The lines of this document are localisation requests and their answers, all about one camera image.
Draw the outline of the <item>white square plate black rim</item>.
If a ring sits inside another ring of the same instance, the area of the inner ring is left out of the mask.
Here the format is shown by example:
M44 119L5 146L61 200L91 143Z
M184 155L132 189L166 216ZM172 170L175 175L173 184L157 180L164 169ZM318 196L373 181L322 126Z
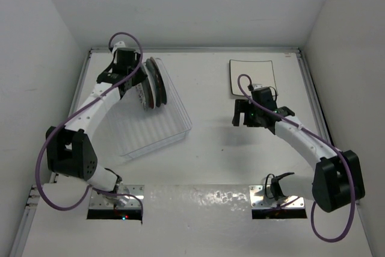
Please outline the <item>white square plate black rim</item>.
M240 91L240 89L238 87L232 87L230 89L230 98L231 99L246 99L246 97Z

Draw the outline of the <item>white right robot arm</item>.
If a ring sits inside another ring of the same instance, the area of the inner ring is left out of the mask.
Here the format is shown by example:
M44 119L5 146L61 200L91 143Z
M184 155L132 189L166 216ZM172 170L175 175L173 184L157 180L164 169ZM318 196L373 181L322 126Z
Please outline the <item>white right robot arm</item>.
M278 107L269 87L249 85L251 101L237 99L232 120L244 125L268 129L292 146L314 170L310 182L311 198L325 212L332 212L351 202L347 171L337 152L318 138L305 132L305 127L288 107Z

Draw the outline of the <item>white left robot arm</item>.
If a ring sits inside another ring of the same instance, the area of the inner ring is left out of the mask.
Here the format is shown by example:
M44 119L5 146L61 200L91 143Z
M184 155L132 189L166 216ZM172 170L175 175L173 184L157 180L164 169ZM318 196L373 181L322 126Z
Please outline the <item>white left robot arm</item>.
M141 54L133 49L112 50L112 62L98 75L78 114L52 138L47 138L50 171L81 179L97 190L115 190L119 176L98 163L91 140L107 112L128 90L147 79L140 57Z

